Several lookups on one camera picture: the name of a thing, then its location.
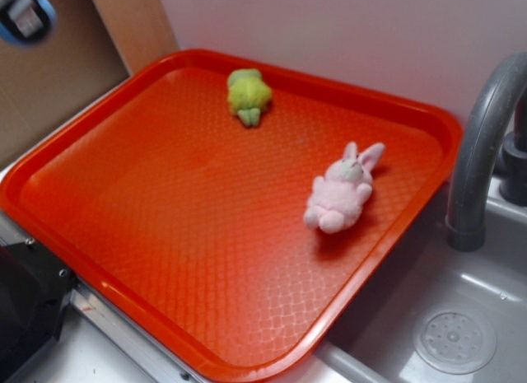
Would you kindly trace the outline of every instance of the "sink basin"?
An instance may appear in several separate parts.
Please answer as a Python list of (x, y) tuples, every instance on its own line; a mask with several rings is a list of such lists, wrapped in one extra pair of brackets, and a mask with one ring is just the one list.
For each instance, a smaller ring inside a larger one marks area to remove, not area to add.
[(446, 201), (444, 188), (327, 335), (340, 362), (366, 366), (351, 381), (525, 381), (526, 210), (489, 199), (486, 244), (462, 253), (446, 244)]

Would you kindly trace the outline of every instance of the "stuffed toy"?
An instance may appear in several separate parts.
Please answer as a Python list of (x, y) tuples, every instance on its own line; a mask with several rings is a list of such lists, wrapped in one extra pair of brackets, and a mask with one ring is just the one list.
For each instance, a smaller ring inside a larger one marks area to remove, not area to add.
[(237, 115), (247, 126), (258, 126), (260, 115), (267, 110), (273, 98), (271, 88), (262, 80), (262, 73), (256, 68), (235, 70), (227, 79), (231, 114)]
[(334, 162), (324, 177), (315, 178), (304, 214), (307, 227), (330, 234), (355, 224), (373, 191), (371, 170), (384, 152), (385, 145), (378, 142), (357, 155), (357, 145), (350, 142), (344, 158)]

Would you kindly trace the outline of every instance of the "drain cover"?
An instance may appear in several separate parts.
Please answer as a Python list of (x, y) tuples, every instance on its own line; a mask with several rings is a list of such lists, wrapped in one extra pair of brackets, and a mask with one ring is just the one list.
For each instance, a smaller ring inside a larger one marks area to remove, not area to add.
[(490, 321), (460, 305), (438, 305), (425, 311), (414, 325), (413, 342), (425, 362), (455, 375), (484, 367), (496, 350)]

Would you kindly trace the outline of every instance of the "faucet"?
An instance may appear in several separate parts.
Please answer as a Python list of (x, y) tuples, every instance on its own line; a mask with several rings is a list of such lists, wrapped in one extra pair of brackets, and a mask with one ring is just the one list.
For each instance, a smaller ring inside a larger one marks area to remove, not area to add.
[[(527, 206), (527, 52), (505, 58), (470, 113), (450, 183), (447, 241), (460, 251), (485, 243), (485, 207), (498, 154), (506, 176), (501, 196)], [(505, 136), (514, 115), (514, 131)]]

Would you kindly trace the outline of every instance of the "green plush frog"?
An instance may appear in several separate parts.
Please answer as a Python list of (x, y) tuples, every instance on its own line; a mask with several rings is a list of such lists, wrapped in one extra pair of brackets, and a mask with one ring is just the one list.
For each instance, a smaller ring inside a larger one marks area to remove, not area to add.
[(273, 92), (262, 80), (256, 68), (243, 68), (231, 73), (227, 80), (231, 114), (237, 115), (247, 126), (258, 126), (260, 115), (268, 108)]

